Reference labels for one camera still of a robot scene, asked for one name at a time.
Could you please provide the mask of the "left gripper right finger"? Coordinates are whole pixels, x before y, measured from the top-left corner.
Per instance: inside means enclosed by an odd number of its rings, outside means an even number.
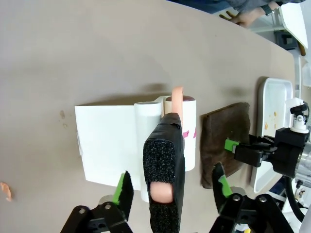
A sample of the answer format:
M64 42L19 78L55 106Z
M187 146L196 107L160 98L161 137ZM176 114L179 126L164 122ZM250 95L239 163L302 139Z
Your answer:
M233 193L221 163L214 165L212 185L219 216L211 233L233 233L239 224L246 224L253 233L293 232L270 195L262 194L251 199L246 195Z

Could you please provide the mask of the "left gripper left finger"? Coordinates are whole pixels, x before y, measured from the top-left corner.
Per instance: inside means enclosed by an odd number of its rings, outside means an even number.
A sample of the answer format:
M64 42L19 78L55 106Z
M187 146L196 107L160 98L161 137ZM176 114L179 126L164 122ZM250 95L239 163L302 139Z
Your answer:
M61 232L63 233L131 233L128 219L134 189L128 171L121 174L113 195L95 208L78 205L73 208Z

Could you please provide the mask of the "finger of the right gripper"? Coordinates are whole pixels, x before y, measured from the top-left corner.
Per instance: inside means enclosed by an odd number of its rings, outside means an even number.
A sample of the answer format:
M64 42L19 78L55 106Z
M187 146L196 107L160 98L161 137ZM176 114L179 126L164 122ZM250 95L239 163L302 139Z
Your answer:
M254 149L250 144L244 144L231 139L226 139L225 150L234 154L234 159L253 167L260 167L273 153L274 147Z
M274 137L249 135L250 146L254 149L265 149L274 147Z

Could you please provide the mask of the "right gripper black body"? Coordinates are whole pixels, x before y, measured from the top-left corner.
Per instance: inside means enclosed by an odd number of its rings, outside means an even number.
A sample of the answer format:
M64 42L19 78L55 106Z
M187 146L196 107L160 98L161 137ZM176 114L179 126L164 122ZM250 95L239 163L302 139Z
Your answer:
M272 155L273 170L281 175L295 175L298 157L302 151L300 147L279 145Z

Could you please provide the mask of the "person's left hand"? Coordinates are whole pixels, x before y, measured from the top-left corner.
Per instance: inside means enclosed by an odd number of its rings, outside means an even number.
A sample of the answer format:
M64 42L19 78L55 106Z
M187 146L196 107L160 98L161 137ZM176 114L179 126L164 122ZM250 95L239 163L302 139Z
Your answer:
M227 21L230 21L234 24L237 24L239 26L242 26L244 28L247 28L255 20L257 20L259 17L263 16L264 14L265 14L265 11L261 7L258 7L247 12L238 13L237 15L232 14L230 11L226 11L226 16L223 14L220 14L219 17Z

